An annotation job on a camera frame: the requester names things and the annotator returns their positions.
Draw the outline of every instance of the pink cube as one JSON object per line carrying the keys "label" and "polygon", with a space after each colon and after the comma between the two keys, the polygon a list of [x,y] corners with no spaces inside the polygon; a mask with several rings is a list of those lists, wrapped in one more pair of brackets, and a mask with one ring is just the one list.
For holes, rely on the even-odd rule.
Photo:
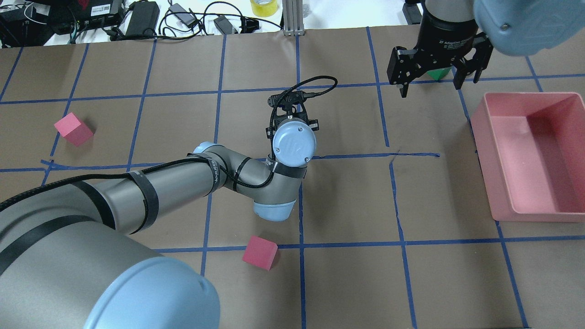
{"label": "pink cube", "polygon": [[242,260],[259,268],[270,270],[274,256],[276,256],[276,250],[278,250],[278,246],[274,242],[252,235]]}
{"label": "pink cube", "polygon": [[471,121],[495,220],[585,222],[579,94],[489,92]]}
{"label": "pink cube", "polygon": [[54,125],[61,136],[75,146],[85,143],[94,133],[73,113],[67,114]]}

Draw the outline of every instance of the black device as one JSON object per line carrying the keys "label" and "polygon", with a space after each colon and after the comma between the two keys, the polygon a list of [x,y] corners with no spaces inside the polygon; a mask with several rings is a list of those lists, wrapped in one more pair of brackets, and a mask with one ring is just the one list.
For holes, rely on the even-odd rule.
{"label": "black device", "polygon": [[193,17],[192,14],[186,13],[185,8],[183,8],[179,4],[174,4],[168,7],[168,11],[175,14],[175,17],[177,17],[177,19],[180,20],[181,23],[185,24],[185,26],[190,29],[193,28],[193,26],[195,26],[199,21],[197,18]]}
{"label": "black device", "polygon": [[[427,10],[424,1],[422,9],[417,45],[413,49],[401,46],[392,49],[386,71],[390,84],[399,86],[400,95],[405,98],[408,84],[414,79],[427,71],[451,66],[457,69],[453,79],[455,89],[461,89],[465,78],[473,72],[473,83],[477,83],[494,47],[484,32],[477,33],[475,19],[462,22],[439,19]],[[475,54],[468,60],[465,55],[472,49]]]}
{"label": "black device", "polygon": [[236,30],[229,19],[223,15],[214,19],[214,24],[223,35],[236,35],[238,33],[238,30]]}
{"label": "black device", "polygon": [[[30,21],[24,12],[24,8],[0,12],[2,47],[42,46],[54,34],[47,25]],[[26,14],[38,22],[47,20],[47,16],[37,13],[35,7],[30,7]]]}
{"label": "black device", "polygon": [[71,33],[74,28],[73,17],[79,30],[118,25],[124,18],[124,0],[88,0],[82,3],[83,5],[72,2],[67,6],[51,6],[47,23],[56,34]]}
{"label": "black device", "polygon": [[132,17],[126,29],[127,36],[155,34],[154,28],[159,19],[160,9],[154,1],[138,1],[130,5]]}

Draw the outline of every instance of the red foam block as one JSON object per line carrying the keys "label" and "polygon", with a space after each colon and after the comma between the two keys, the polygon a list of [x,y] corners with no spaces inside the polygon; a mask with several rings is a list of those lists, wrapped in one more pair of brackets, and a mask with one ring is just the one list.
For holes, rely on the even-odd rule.
{"label": "red foam block", "polygon": [[69,113],[54,124],[57,131],[75,146],[85,143],[94,133],[75,114]]}
{"label": "red foam block", "polygon": [[274,256],[276,256],[276,250],[278,250],[278,246],[274,242],[252,235],[242,260],[259,268],[270,270]]}

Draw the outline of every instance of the electronic device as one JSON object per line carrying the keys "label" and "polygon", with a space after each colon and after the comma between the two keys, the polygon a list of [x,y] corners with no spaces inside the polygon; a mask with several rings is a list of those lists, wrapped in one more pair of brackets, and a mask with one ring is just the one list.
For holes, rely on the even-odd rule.
{"label": "electronic device", "polygon": [[139,1],[130,5],[132,11],[126,35],[154,35],[160,9],[154,1]]}
{"label": "electronic device", "polygon": [[[0,41],[3,47],[42,46],[54,34],[50,27],[31,22],[24,11],[24,8],[19,8],[0,12]],[[26,14],[38,22],[47,20],[47,16],[39,14],[35,7],[29,8]]]}
{"label": "electronic device", "polygon": [[214,19],[214,24],[223,35],[236,35],[238,33],[238,30],[236,30],[229,19],[223,15]]}
{"label": "electronic device", "polygon": [[193,17],[192,14],[186,13],[185,8],[183,8],[179,4],[174,4],[170,7],[168,7],[168,10],[170,12],[174,13],[175,17],[177,17],[177,19],[180,20],[181,23],[185,24],[185,26],[190,28],[190,29],[193,26],[195,26],[195,24],[197,24],[197,22],[198,22],[198,20],[195,17]]}
{"label": "electronic device", "polygon": [[72,2],[68,6],[51,6],[47,23],[56,34],[64,35],[73,31],[73,17],[79,30],[88,30],[118,25],[124,13],[123,0],[89,0],[83,5]]}

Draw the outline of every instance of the black strap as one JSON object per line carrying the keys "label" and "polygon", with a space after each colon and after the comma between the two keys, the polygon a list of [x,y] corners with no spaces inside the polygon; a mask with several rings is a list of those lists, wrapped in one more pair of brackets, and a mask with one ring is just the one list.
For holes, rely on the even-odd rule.
{"label": "black strap", "polygon": [[204,153],[188,153],[187,156],[194,156],[194,157],[198,157],[200,159],[205,159],[207,160],[207,165],[209,166],[209,168],[211,169],[211,173],[214,175],[214,184],[211,187],[211,190],[209,191],[209,193],[207,193],[204,196],[208,196],[211,193],[215,192],[215,190],[217,190],[219,188],[219,165],[218,162],[215,161],[212,157],[209,157],[207,155],[205,155]]}
{"label": "black strap", "polygon": [[95,208],[99,212],[99,216],[102,218],[102,223],[107,227],[116,229],[116,221],[113,219],[112,209],[110,208],[104,196],[98,192],[92,185],[84,181],[76,181],[71,185],[80,189],[85,195],[87,195],[94,203]]}
{"label": "black strap", "polygon": [[289,167],[271,158],[266,159],[266,165],[271,172],[291,178],[305,178],[307,167]]}
{"label": "black strap", "polygon": [[134,234],[149,228],[156,217],[159,215],[159,196],[156,194],[154,186],[150,184],[150,180],[141,170],[129,172],[130,179],[138,186],[142,195],[144,196],[144,221],[142,225],[130,234]]}
{"label": "black strap", "polygon": [[69,215],[55,218],[48,222],[44,222],[35,228],[32,228],[30,231],[21,235],[18,239],[9,244],[6,249],[0,252],[0,276],[12,263],[14,263],[18,257],[20,257],[35,243],[39,242],[42,238],[57,231],[58,229],[62,229],[71,224],[89,221],[94,220],[87,216]]}
{"label": "black strap", "polygon": [[236,188],[238,187],[238,178],[240,177],[240,173],[242,172],[242,169],[244,168],[244,166],[246,165],[246,163],[251,159],[251,157],[247,156],[238,166],[238,169],[236,170],[236,172],[233,174],[233,189],[234,191],[236,191]]}

